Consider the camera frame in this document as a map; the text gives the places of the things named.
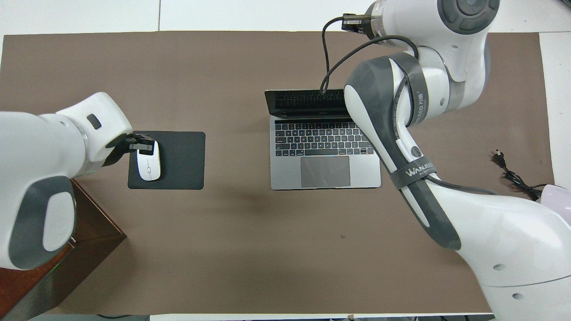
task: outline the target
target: laptop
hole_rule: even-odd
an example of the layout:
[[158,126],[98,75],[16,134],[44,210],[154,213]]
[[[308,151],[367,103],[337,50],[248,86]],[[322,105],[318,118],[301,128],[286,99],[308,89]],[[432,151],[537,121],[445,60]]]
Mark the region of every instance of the laptop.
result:
[[355,125],[343,89],[266,90],[274,190],[381,186],[380,160]]

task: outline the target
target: keyboard key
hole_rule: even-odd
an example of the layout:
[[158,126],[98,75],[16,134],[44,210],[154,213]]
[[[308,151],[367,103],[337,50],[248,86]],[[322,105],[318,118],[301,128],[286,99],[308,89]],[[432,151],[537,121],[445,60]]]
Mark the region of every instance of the keyboard key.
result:
[[313,155],[337,155],[336,149],[310,149],[305,151],[306,156]]

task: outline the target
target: white floor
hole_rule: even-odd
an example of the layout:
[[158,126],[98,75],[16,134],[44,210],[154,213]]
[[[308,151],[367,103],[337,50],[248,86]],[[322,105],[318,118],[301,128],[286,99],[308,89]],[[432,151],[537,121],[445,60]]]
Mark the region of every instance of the white floor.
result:
[[[0,0],[0,35],[165,30],[317,31],[326,21],[342,13],[364,13],[372,2]],[[556,184],[571,188],[571,173],[567,169],[571,158],[568,125],[571,112],[567,105],[571,99],[568,90],[571,8],[560,0],[502,0],[492,31],[540,33],[553,173]]]

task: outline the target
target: laptop screen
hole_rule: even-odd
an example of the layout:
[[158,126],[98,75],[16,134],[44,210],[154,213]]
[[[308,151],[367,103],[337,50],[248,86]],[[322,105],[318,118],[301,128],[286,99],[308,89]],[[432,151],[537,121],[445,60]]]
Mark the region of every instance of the laptop screen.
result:
[[266,102],[271,115],[326,116],[349,115],[343,89],[329,89],[325,95],[319,90],[266,90]]

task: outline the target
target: white robotic arm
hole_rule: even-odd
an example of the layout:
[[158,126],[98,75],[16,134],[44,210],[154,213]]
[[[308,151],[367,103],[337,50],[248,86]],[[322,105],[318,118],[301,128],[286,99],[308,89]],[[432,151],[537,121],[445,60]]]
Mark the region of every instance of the white robotic arm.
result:
[[62,249],[75,227],[69,179],[133,148],[152,153],[152,139],[130,132],[105,93],[55,114],[0,112],[0,267],[28,270]]
[[442,182],[407,130],[480,96],[497,8],[498,0],[375,2],[363,33],[405,36],[419,58],[362,62],[347,80],[345,103],[424,230],[470,265],[498,320],[569,320],[569,223],[530,200]]

